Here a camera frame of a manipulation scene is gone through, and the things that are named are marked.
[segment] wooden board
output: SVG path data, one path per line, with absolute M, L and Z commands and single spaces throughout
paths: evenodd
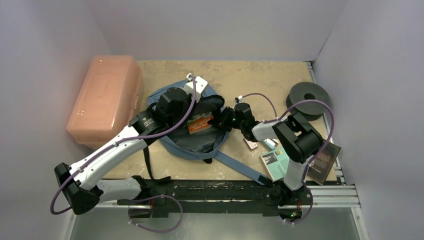
M 183 80 L 188 73 L 202 76 L 210 86 L 226 100 L 226 106 L 234 106 L 234 98 L 249 93 L 267 95 L 275 105 L 279 115 L 286 108 L 286 96 L 293 85 L 299 82 L 311 82 L 311 76 L 305 62 L 269 62 L 269 61 L 139 61 L 143 70 L 144 91 L 140 111 L 147 106 L 147 96 L 166 85 Z M 258 121 L 275 118 L 268 102 L 260 96 L 244 99 L 249 103 L 253 115 Z M 327 137 L 322 119 L 312 125 Z M 168 153 L 159 141 L 150 147 L 153 176 L 163 178 L 191 180 L 248 180 L 247 177 L 223 165 L 217 160 L 212 164 L 203 161 L 188 161 Z M 223 153 L 239 160 L 243 164 L 268 175 L 260 155 L 268 150 L 259 147 L 250 151 L 243 141 L 239 130 L 233 130 L 229 139 L 220 149 Z M 104 178 L 122 179 L 133 175 L 149 178 L 143 152 L 137 152 L 127 158 Z M 335 181 L 332 170 L 328 181 Z

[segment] tape roll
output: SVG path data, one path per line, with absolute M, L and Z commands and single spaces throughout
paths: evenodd
M 299 82 L 290 89 L 285 105 L 289 108 L 297 102 L 308 99 L 319 100 L 327 105 L 330 104 L 330 96 L 324 88 L 312 82 Z M 308 102 L 295 107 L 290 112 L 293 113 L 294 111 L 301 113 L 308 121 L 314 121 L 325 113 L 326 108 L 319 103 Z

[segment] small box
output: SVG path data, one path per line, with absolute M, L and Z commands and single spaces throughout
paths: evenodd
M 134 117 L 143 88 L 142 70 L 132 56 L 95 56 L 66 130 L 77 143 L 100 148 Z
M 244 138 L 244 141 L 246 142 L 250 150 L 253 150 L 258 147 L 258 144 L 256 142 L 248 141 L 246 140 L 246 138 Z

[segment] gray floor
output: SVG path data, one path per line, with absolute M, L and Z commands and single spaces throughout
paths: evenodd
M 179 215 L 148 219 L 145 226 L 165 229 Z M 128 224 L 126 209 L 95 208 L 75 221 L 73 240 L 358 240 L 350 208 L 314 208 L 295 227 L 283 225 L 279 217 L 260 214 L 184 214 L 181 225 L 169 233 L 152 233 Z

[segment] book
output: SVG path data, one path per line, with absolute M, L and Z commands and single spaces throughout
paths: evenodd
M 307 171 L 307 175 L 317 184 L 324 185 L 341 149 L 341 147 L 329 142 L 327 147 L 315 158 L 314 164 Z
M 194 134 L 212 127 L 208 122 L 214 119 L 212 112 L 198 114 L 187 120 L 188 133 Z
M 286 151 L 284 151 L 284 148 L 278 147 L 275 150 L 262 154 L 260 158 L 262 159 L 263 164 L 265 164 L 273 182 L 286 176 L 287 167 L 289 165 L 289 156 Z

